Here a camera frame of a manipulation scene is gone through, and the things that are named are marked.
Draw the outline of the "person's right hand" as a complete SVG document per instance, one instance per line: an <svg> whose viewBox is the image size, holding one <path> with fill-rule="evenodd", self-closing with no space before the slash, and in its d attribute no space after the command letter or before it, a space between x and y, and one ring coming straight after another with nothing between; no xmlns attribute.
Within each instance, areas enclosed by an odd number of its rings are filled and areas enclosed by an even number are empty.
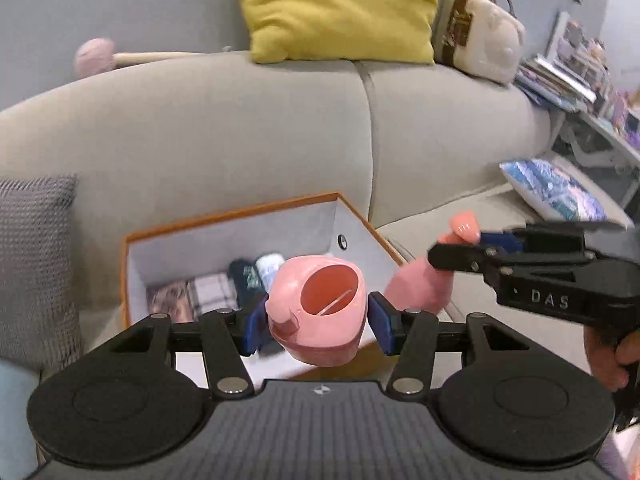
<svg viewBox="0 0 640 480"><path fill-rule="evenodd" d="M626 366L637 363L640 358L639 333L629 334L613 347L597 330L585 327L584 345L591 374L612 392L625 388L629 382Z"/></svg>

